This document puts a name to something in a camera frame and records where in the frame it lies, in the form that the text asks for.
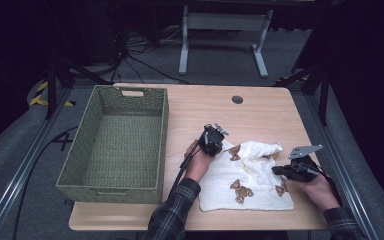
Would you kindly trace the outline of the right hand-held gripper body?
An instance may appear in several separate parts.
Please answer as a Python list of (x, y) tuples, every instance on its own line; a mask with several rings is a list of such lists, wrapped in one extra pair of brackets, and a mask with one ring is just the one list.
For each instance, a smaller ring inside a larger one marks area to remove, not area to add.
[(311, 182), (320, 173), (318, 165), (312, 160), (310, 155), (318, 150), (321, 150), (323, 146), (296, 146), (292, 149), (288, 158), (291, 160), (290, 166), (296, 172), (293, 177), (295, 181)]

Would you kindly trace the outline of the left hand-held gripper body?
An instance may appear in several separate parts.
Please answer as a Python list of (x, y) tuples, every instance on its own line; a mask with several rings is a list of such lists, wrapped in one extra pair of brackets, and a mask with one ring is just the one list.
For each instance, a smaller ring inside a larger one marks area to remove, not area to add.
[(199, 138), (199, 147), (206, 155), (214, 157), (221, 152), (227, 135), (228, 132), (220, 125), (207, 124)]

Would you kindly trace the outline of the white cloth with brown print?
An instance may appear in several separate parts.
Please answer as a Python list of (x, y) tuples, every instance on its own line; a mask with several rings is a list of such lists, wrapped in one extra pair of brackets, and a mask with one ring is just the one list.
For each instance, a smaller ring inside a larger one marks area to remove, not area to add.
[(293, 210), (283, 178), (272, 171), (274, 156), (282, 151), (280, 143), (248, 141), (234, 146), (223, 141), (222, 151), (200, 181), (200, 209)]

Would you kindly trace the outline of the green woven basket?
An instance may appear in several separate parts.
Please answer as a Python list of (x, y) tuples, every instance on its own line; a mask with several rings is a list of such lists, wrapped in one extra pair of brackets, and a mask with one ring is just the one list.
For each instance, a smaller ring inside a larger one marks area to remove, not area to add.
[(162, 202), (164, 88), (94, 87), (56, 187), (76, 202)]

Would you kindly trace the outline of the person's right hand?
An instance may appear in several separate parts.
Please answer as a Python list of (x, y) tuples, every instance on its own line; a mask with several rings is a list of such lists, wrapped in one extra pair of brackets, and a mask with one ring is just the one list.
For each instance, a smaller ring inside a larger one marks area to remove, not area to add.
[(324, 176), (317, 176), (310, 182), (293, 181), (297, 187), (303, 190), (310, 200), (315, 203), (321, 211), (339, 208), (340, 204), (335, 197), (329, 182)]

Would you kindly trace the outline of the person's left hand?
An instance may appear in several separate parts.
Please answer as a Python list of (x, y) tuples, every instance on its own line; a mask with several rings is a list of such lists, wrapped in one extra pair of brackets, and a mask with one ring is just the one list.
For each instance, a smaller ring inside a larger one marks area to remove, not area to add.
[(192, 142), (184, 154), (185, 157), (187, 157), (189, 154), (193, 155), (185, 170), (184, 177), (190, 178), (196, 182), (200, 182), (204, 175), (207, 173), (214, 158), (203, 153), (199, 147), (195, 147), (196, 143), (197, 141)]

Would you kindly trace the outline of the black metal stand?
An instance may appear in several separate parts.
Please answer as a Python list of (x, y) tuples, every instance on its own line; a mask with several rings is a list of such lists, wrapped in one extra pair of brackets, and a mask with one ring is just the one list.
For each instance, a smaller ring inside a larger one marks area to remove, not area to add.
[(48, 107), (45, 119), (49, 120), (56, 112), (57, 108), (57, 82), (60, 82), (63, 88), (72, 88), (74, 86), (74, 78), (71, 76), (69, 69), (72, 68), (86, 78), (91, 79), (98, 85), (110, 85), (110, 82), (102, 79), (95, 73), (87, 70), (83, 66), (77, 65), (63, 57), (53, 57), (47, 69), (48, 82)]
[(313, 95), (317, 89), (319, 93), (318, 117), (321, 123), (327, 125), (327, 102), (329, 93), (329, 73), (325, 65), (312, 66), (308, 69), (303, 69), (298, 73), (294, 73), (289, 77), (279, 78), (274, 86), (286, 87), (301, 79), (305, 79), (305, 83), (301, 87), (301, 92), (304, 95)]

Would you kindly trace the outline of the yellow and black floor tape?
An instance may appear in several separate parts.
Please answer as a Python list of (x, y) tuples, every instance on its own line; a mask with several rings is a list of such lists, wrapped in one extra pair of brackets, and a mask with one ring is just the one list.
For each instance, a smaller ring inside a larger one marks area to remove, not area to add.
[[(49, 103), (47, 100), (42, 99), (42, 95), (44, 91), (48, 87), (48, 81), (44, 80), (42, 83), (39, 85), (39, 87), (36, 90), (36, 93), (34, 94), (33, 98), (31, 99), (29, 105), (42, 105), (42, 106), (48, 106)], [(67, 107), (74, 107), (76, 106), (76, 101), (66, 101), (64, 106)]]

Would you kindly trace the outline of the grey metal desk frame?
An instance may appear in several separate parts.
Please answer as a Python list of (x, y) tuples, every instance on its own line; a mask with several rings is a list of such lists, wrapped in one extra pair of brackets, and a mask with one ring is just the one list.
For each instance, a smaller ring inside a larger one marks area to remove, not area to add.
[(259, 32), (259, 40), (251, 46), (254, 59), (262, 78), (268, 77), (268, 70), (264, 62), (262, 48), (267, 36), (273, 11), (268, 10), (263, 15), (225, 14), (225, 13), (195, 13), (189, 7), (183, 7), (181, 22), (182, 47), (179, 60), (178, 73), (185, 75), (188, 66), (188, 31), (192, 30), (229, 30)]

